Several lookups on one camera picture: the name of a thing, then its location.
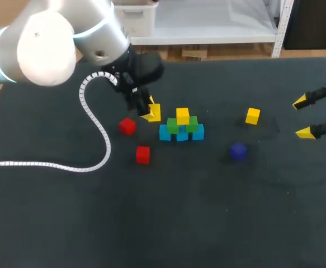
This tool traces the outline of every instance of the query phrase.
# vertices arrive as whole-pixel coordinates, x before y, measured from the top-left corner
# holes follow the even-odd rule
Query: black cabinet
[[[326,49],[326,0],[295,0],[284,46],[286,50]]]

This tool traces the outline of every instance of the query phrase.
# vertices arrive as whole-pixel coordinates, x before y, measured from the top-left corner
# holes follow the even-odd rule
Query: white cable
[[[92,113],[91,109],[88,107],[86,98],[84,96],[84,93],[86,91],[87,85],[92,81],[93,79],[97,77],[105,77],[107,78],[114,86],[117,86],[117,79],[114,75],[110,73],[106,73],[104,71],[99,71],[96,73],[93,73],[85,78],[85,80],[82,82],[81,86],[79,87],[79,101],[81,102],[81,105],[84,109],[84,111],[88,114],[90,119],[93,121],[93,123],[96,125],[96,127],[100,130],[103,139],[106,143],[106,155],[102,159],[100,163],[93,167],[86,167],[86,168],[78,168],[78,167],[70,167],[70,166],[64,166],[59,165],[55,163],[49,163],[49,162],[23,162],[23,161],[0,161],[0,166],[43,166],[46,168],[53,168],[53,169],[62,169],[66,171],[71,172],[77,172],[77,173],[87,173],[91,171],[95,171],[97,169],[100,169],[104,166],[105,163],[107,163],[110,155],[111,155],[111,141],[109,140],[108,134],[101,125],[101,123],[98,121],[96,116]]]

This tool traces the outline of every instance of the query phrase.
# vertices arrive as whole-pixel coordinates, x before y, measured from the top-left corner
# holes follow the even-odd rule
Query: blue ball
[[[242,161],[247,157],[247,148],[241,142],[234,143],[229,150],[230,157],[235,161]]]

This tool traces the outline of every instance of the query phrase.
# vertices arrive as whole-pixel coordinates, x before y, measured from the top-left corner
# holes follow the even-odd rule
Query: green cube
[[[168,118],[168,133],[179,134],[179,126],[176,122],[176,118]]]
[[[198,129],[198,123],[197,123],[197,116],[191,116],[189,125],[186,126],[186,132],[188,133],[194,133]]]

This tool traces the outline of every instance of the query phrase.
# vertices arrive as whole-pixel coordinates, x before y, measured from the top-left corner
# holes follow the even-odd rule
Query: white shelf
[[[275,42],[276,25],[263,0],[162,0],[155,33],[133,45]]]

